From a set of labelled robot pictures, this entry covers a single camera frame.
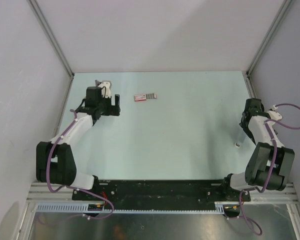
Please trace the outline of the light blue stapler cover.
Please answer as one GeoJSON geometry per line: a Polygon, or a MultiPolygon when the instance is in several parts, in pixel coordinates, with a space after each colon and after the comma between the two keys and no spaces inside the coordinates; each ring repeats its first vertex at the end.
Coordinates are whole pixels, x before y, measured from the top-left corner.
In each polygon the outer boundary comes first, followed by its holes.
{"type": "Polygon", "coordinates": [[[234,143],[234,146],[236,148],[240,148],[241,145],[244,143],[245,137],[246,137],[246,135],[245,135],[244,131],[241,129],[239,131],[238,135],[237,135],[237,138],[236,138],[236,141],[234,143]]]}

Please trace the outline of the red staple box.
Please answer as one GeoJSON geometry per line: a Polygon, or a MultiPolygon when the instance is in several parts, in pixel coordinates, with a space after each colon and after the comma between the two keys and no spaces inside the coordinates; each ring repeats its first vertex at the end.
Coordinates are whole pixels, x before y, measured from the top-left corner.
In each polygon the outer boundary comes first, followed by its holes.
{"type": "Polygon", "coordinates": [[[153,99],[157,99],[156,93],[137,94],[134,96],[135,102],[142,102],[142,101],[153,100],[153,99]]]}

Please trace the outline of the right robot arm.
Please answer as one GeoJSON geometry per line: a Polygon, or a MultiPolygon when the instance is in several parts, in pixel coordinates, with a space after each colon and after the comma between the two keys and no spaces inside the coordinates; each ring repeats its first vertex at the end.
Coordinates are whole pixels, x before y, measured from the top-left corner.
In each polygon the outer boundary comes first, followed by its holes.
{"type": "Polygon", "coordinates": [[[261,99],[246,100],[239,125],[255,149],[244,172],[231,173],[224,179],[220,194],[225,200],[235,201],[241,190],[285,189],[295,152],[283,145],[273,129],[274,123],[282,118],[275,107],[266,111],[261,99]]]}

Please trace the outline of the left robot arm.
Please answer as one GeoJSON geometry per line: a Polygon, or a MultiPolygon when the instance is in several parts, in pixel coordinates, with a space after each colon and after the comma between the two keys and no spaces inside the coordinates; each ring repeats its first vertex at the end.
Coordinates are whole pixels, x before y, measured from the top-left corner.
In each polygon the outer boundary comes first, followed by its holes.
{"type": "Polygon", "coordinates": [[[96,81],[95,86],[89,86],[80,105],[71,110],[74,119],[69,126],[51,140],[37,144],[36,179],[39,182],[83,189],[90,200],[100,196],[101,188],[94,184],[96,177],[77,170],[72,147],[100,117],[120,115],[120,96],[116,94],[112,104],[111,87],[110,81],[96,81]]]}

